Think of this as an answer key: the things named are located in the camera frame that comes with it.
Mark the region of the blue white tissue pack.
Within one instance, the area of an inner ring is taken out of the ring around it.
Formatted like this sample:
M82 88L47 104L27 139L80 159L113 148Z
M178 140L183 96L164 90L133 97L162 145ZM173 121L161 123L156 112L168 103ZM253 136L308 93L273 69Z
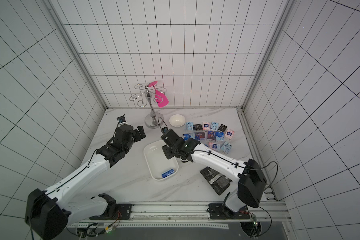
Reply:
M183 134L183 138L185 141L187 141L188 139L195 139L195 134L194 133L186 133L186 134Z

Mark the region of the white storage box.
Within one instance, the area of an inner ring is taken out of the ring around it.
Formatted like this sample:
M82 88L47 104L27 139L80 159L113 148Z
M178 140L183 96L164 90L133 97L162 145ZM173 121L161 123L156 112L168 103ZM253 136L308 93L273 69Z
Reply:
M163 181L164 179L170 178L179 170L177 159L173 157L168 160L164 155L162 146L165 146L165 143L159 140L147 145L143 151L151 177L156 181ZM174 169L175 173L163 179L161 174L170 169Z

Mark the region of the light blue tissue pack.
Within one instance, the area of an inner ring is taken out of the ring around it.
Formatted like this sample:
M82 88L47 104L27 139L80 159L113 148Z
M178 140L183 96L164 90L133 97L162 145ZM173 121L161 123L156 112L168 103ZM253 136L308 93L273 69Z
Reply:
M193 132L194 131L194 123L193 122L186 122L186 131Z

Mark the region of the blue red tissue pack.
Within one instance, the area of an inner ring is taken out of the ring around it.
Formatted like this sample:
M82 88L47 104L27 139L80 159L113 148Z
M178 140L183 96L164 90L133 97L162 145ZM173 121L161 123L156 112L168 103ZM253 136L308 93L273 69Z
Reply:
M204 141L206 139L205 132L195 132L195 140Z

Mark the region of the small black tissue pack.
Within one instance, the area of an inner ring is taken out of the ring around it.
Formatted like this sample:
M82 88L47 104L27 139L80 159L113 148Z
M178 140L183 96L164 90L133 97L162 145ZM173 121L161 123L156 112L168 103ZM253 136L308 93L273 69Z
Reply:
M202 124L194 124L194 131L202 131L203 125Z

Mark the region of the pink Tempo side pack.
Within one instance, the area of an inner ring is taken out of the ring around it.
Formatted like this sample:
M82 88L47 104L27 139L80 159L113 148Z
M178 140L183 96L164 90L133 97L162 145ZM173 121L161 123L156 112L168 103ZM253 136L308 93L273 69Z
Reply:
M202 124L204 131L210 131L211 130L211 124L209 122L203 122Z

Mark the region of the blue orange tissue pack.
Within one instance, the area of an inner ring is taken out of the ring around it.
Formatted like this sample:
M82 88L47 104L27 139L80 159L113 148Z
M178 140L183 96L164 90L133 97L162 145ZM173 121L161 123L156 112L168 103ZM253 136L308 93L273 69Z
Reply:
M208 131L207 132L207 140L208 141L216 141L216 131Z

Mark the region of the pink white tissue pack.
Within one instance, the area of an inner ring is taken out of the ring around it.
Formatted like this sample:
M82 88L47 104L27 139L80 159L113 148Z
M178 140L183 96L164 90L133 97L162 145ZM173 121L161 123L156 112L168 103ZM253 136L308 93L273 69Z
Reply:
M232 138L234 137L235 135L235 131L231 130L231 129L228 129L226 132L225 132L225 139L226 140L232 140Z

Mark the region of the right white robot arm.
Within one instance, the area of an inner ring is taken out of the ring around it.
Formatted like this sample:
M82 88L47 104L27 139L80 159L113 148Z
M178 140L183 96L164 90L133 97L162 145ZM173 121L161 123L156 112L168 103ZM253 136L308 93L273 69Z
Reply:
M228 158L195 139L185 141L167 127L162 128L161 132L161 139L165 142L162 149L167 159L176 157L183 162L205 165L237 183L237 188L225 197L219 207L226 218L232 219L245 206L259 207L267 180L256 161L249 159L244 162Z

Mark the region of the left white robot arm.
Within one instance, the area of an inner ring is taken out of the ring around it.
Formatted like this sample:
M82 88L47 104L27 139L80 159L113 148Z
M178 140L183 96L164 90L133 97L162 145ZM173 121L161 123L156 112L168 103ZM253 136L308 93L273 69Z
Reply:
M81 202L73 202L72 199L97 176L123 159L134 143L145 137L143 126L118 126L114 136L95 150L90 160L58 183L43 191L35 189L28 195L26 224L43 240L52 240L72 223L91 217L113 219L118 214L116 200L105 193Z

